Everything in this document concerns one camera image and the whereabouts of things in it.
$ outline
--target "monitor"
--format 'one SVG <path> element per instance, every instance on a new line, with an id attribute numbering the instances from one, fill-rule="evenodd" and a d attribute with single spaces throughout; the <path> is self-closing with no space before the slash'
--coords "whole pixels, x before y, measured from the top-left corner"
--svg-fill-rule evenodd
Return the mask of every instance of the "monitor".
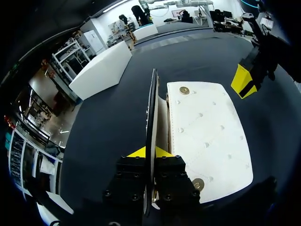
<path id="1" fill-rule="evenodd" d="M 232 13 L 228 11 L 224 11 L 224 16 L 227 18 L 232 18 Z"/>
<path id="2" fill-rule="evenodd" d="M 172 11 L 173 17 L 181 16 L 179 13 L 182 12 L 182 11 L 183 11 L 183 9 L 173 10 L 173 11 Z"/>
<path id="3" fill-rule="evenodd" d="M 210 17 L 213 21 L 218 21 L 217 13 L 215 11 L 210 11 Z"/>

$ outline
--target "white platform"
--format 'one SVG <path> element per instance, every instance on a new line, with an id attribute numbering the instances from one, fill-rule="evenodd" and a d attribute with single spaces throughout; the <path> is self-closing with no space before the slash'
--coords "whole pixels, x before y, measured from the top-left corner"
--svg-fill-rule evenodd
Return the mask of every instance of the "white platform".
<path id="1" fill-rule="evenodd" d="M 133 34 L 137 40 L 141 40 L 154 34 L 158 34 L 158 30 L 156 26 L 152 24 L 135 30 Z"/>
<path id="2" fill-rule="evenodd" d="M 132 57 L 125 41 L 93 58 L 70 83 L 69 87 L 82 100 L 119 84 Z"/>
<path id="3" fill-rule="evenodd" d="M 180 92 L 187 87 L 189 94 Z M 235 193 L 253 180 L 249 148 L 233 102 L 217 83 L 167 84 L 172 154 L 186 162 L 191 181 L 205 183 L 200 202 Z"/>

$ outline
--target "white cabinet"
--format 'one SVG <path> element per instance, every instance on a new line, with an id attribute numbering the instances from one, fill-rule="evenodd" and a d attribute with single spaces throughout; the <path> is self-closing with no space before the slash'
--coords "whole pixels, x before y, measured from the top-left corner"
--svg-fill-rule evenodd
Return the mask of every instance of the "white cabinet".
<path id="1" fill-rule="evenodd" d="M 94 30 L 83 33 L 80 39 L 84 45 L 90 47 L 95 55 L 99 55 L 101 52 L 105 51 L 102 42 L 99 40 Z"/>

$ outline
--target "computer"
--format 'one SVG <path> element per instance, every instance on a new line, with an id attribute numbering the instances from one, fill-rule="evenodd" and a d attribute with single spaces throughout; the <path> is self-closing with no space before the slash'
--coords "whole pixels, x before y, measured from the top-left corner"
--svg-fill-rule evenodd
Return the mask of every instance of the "computer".
<path id="1" fill-rule="evenodd" d="M 228 11 L 224 11 L 224 16 L 227 18 L 232 18 L 232 13 Z"/>
<path id="2" fill-rule="evenodd" d="M 182 11 L 183 11 L 182 9 L 179 9 L 179 10 L 173 10 L 171 12 L 173 13 L 173 17 L 178 17 L 181 16 L 179 13 Z"/>

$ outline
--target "ceiling light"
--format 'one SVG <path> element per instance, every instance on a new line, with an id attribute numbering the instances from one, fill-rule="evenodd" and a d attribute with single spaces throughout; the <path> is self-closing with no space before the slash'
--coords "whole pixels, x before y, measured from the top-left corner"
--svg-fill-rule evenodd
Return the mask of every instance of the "ceiling light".
<path id="1" fill-rule="evenodd" d="M 62 133 L 69 133 L 69 132 L 70 131 L 68 131 L 68 130 L 67 131 L 61 131 L 60 134 L 62 134 Z"/>
<path id="2" fill-rule="evenodd" d="M 116 6 L 119 6 L 120 4 L 122 4 L 122 3 L 126 2 L 126 1 L 128 1 L 128 0 L 120 1 L 120 2 L 116 3 L 115 5 L 112 5 L 111 7 L 108 7 L 107 9 L 105 9 L 105 10 L 103 11 L 103 13 L 108 12 L 109 10 L 115 8 Z"/>

